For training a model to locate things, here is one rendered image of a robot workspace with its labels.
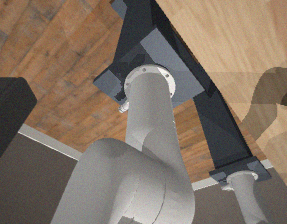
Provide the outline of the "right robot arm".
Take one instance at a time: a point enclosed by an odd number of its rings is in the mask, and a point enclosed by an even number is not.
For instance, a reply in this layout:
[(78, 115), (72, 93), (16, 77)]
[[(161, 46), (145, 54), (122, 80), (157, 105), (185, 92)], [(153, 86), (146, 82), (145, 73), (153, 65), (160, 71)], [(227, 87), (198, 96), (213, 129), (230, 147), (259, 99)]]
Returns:
[(276, 224), (256, 182), (254, 171), (244, 170), (230, 174), (222, 190), (233, 190), (246, 224)]

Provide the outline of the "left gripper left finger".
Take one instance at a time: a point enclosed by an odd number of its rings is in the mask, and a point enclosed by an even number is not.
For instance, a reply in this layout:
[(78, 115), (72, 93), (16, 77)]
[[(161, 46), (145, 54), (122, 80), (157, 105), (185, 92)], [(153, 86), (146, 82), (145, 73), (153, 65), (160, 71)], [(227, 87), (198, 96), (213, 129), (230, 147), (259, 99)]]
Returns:
[(25, 78), (0, 77), (0, 157), (36, 104)]

